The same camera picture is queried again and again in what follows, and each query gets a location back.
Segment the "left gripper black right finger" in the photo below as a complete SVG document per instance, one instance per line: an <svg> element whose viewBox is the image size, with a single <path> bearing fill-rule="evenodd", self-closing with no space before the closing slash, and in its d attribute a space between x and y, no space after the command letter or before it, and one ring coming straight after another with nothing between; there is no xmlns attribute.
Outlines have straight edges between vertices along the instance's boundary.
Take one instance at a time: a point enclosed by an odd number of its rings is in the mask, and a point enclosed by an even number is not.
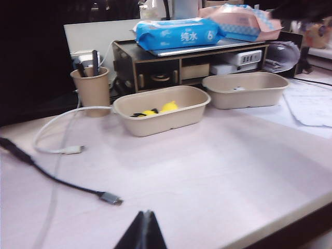
<svg viewBox="0 0 332 249"><path fill-rule="evenodd" d="M142 248L166 248L161 229L153 211L144 213L142 223Z"/></svg>

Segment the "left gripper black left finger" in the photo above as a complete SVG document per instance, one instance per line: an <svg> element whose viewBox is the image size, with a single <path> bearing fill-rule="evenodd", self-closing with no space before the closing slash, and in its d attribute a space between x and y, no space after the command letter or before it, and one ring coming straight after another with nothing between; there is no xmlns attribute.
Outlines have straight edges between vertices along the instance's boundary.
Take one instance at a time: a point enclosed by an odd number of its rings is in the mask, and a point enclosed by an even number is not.
<svg viewBox="0 0 332 249"><path fill-rule="evenodd" d="M139 211L114 248L146 248L143 235L144 222L145 215L143 211Z"/></svg>

